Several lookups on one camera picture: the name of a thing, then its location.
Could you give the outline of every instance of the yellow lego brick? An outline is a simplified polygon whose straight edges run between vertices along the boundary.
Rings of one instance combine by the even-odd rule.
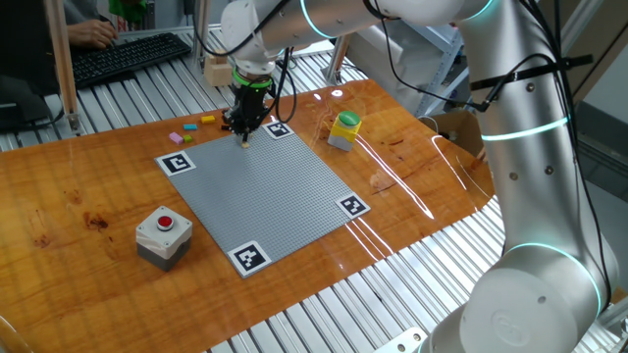
[[[203,124],[212,124],[216,122],[216,118],[214,116],[203,117],[200,119]]]

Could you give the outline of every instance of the wooden table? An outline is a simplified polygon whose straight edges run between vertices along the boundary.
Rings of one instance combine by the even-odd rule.
[[[298,102],[290,126],[372,207],[361,220],[242,279],[153,160],[188,147],[168,134],[199,116],[2,153],[0,316],[35,352],[198,353],[476,212],[494,193],[488,166],[373,81]],[[349,153],[327,144],[343,110],[364,122]],[[229,134],[216,123],[191,135],[197,144]],[[135,253],[134,228],[160,205],[194,222],[191,249],[168,273]]]

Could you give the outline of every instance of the computer monitor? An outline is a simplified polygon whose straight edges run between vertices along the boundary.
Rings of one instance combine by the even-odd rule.
[[[0,1],[0,128],[50,116],[59,92],[43,0]]]

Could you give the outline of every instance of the emergency stop button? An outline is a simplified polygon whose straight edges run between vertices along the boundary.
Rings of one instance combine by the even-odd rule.
[[[157,228],[161,231],[168,231],[173,228],[175,221],[168,216],[162,216],[157,220]]]

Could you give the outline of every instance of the keyboard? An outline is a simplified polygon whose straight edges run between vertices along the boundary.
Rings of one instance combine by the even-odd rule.
[[[104,78],[161,63],[190,51],[176,35],[163,33],[79,54],[72,58],[75,85],[85,88]]]

